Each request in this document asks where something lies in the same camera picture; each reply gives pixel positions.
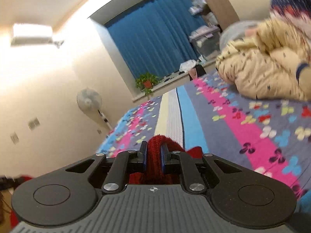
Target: beige jacket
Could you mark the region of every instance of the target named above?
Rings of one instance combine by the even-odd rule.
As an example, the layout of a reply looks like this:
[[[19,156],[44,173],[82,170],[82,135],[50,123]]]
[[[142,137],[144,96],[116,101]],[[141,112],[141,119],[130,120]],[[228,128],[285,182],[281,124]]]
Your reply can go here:
[[[220,77],[252,99],[311,100],[311,51],[295,27],[277,19],[252,38],[231,41],[217,57]]]

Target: bed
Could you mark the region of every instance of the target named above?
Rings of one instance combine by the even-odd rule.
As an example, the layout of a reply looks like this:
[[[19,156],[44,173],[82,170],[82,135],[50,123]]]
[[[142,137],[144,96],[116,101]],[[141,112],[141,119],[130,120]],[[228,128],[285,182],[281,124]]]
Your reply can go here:
[[[155,134],[282,181],[311,213],[310,104],[246,99],[212,72],[128,111],[98,152],[139,150]]]

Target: pink stripe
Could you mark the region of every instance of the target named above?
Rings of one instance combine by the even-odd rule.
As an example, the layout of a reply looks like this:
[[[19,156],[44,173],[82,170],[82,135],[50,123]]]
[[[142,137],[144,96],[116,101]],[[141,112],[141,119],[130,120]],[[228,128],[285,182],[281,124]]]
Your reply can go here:
[[[264,167],[267,172],[272,173],[272,177],[274,179],[279,180],[288,186],[292,186],[293,183],[297,181],[297,177],[295,177],[292,173],[286,175],[282,173],[282,169],[285,166],[288,166],[287,161],[283,164],[278,164],[277,162],[272,164],[269,162],[269,158],[274,156],[274,151],[277,147],[268,137],[264,139],[260,138],[262,130],[255,123],[247,123],[242,125],[241,122],[244,121],[246,117],[243,112],[240,112],[240,119],[233,118],[233,116],[236,115],[236,113],[232,113],[232,109],[234,107],[223,104],[227,100],[226,98],[220,97],[221,94],[217,92],[212,94],[211,88],[207,87],[201,79],[195,80],[193,83],[197,84],[199,87],[202,87],[201,91],[208,101],[215,101],[213,104],[214,107],[222,107],[221,110],[218,110],[218,114],[226,115],[223,120],[227,123],[228,127],[240,143],[241,149],[244,143],[251,143],[252,147],[256,149],[253,154],[249,154],[248,152],[245,153],[252,165],[253,170],[258,167]]]
[[[128,145],[130,144],[132,131],[136,129],[136,125],[139,124],[140,117],[144,113],[144,106],[147,105],[148,102],[141,104],[140,108],[135,113],[135,117],[132,120],[131,124],[128,126],[128,130],[126,131],[126,134],[121,138],[121,140],[118,143],[118,147],[116,148],[114,154],[111,157],[116,157],[119,152],[128,150]]]

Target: air conditioner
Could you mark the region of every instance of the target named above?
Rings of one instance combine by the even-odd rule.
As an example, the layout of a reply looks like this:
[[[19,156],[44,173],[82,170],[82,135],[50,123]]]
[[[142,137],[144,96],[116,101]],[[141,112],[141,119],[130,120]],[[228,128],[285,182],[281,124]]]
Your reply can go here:
[[[55,44],[60,47],[61,41],[53,41],[51,26],[39,24],[16,23],[12,27],[11,45]]]

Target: green plant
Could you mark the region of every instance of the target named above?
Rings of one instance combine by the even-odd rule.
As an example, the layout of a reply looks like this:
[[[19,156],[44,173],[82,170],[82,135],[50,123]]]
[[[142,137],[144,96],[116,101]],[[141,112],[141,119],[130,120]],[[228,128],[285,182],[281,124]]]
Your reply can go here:
[[[159,77],[155,76],[154,74],[151,74],[149,72],[140,75],[136,80],[135,80],[135,85],[137,88],[141,88],[142,91],[145,92],[145,94],[150,94],[152,91],[150,89],[146,89],[143,84],[146,81],[150,81],[152,86],[155,86],[159,84]]]
[[[151,89],[144,88],[142,91],[145,92],[145,96],[148,94],[152,94]]]

